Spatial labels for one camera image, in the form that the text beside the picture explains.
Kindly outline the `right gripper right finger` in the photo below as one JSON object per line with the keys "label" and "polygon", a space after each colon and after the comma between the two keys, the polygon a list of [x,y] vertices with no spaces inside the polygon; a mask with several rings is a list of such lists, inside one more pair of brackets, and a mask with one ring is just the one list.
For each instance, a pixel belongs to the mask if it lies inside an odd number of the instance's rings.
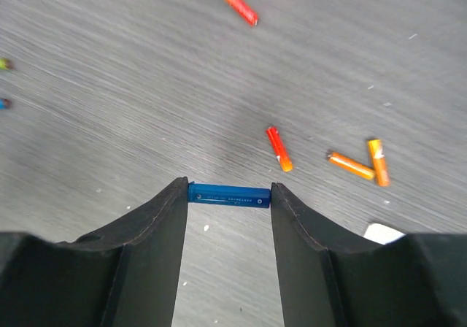
{"label": "right gripper right finger", "polygon": [[466,236],[407,234],[381,245],[271,187],[286,326],[464,326]]}

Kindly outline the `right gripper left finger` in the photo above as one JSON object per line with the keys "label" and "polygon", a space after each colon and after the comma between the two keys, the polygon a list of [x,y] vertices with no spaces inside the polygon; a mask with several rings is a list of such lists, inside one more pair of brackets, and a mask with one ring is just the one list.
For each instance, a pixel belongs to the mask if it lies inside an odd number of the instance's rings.
{"label": "right gripper left finger", "polygon": [[188,216],[179,177],[74,242],[1,234],[3,326],[170,326]]}

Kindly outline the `white battery cover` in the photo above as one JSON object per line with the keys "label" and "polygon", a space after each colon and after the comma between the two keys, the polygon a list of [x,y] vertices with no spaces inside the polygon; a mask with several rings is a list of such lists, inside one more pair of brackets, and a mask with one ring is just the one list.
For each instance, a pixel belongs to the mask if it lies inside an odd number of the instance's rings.
{"label": "white battery cover", "polygon": [[376,242],[381,245],[394,242],[401,237],[405,236],[405,233],[400,232],[394,228],[386,226],[381,223],[371,223],[367,226],[363,237],[372,242]]}

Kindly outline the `blue battery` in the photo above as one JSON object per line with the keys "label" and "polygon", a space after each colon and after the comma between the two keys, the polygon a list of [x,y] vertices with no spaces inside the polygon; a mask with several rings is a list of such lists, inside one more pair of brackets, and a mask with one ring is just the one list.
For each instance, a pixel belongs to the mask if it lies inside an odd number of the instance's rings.
{"label": "blue battery", "polygon": [[267,188],[190,182],[188,184],[188,202],[268,209],[271,203],[271,191]]}
{"label": "blue battery", "polygon": [[9,109],[11,104],[12,103],[9,99],[0,98],[0,109]]}

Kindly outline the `red battery middle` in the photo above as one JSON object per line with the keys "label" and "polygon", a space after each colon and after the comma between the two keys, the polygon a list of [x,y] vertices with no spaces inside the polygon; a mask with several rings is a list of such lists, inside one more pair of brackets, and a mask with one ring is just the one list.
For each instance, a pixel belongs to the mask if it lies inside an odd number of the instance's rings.
{"label": "red battery middle", "polygon": [[283,172],[290,172],[293,169],[293,163],[287,153],[285,144],[276,127],[271,126],[266,130],[273,151],[281,166]]}

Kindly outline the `red battery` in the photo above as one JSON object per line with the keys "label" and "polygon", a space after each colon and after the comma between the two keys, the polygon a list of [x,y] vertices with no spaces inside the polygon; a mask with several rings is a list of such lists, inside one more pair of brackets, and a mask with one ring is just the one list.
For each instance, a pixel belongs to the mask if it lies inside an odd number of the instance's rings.
{"label": "red battery", "polygon": [[236,10],[251,26],[258,24],[258,14],[244,0],[224,0]]}
{"label": "red battery", "polygon": [[287,153],[285,144],[276,127],[271,126],[266,130],[273,151],[281,166],[283,172],[290,172],[293,169],[293,163]]}

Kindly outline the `green battery left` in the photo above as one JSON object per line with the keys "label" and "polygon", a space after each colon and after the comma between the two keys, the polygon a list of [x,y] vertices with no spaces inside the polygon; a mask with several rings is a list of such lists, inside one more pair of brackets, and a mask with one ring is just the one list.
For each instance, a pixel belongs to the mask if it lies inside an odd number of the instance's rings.
{"label": "green battery left", "polygon": [[2,70],[13,70],[14,65],[8,58],[0,58],[0,69]]}

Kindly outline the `red battery far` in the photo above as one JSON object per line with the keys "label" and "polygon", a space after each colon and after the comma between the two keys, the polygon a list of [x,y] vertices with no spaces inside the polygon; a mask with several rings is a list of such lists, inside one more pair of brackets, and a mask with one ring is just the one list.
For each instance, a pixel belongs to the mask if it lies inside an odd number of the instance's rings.
{"label": "red battery far", "polygon": [[236,10],[251,26],[258,24],[258,14],[244,0],[224,0]]}

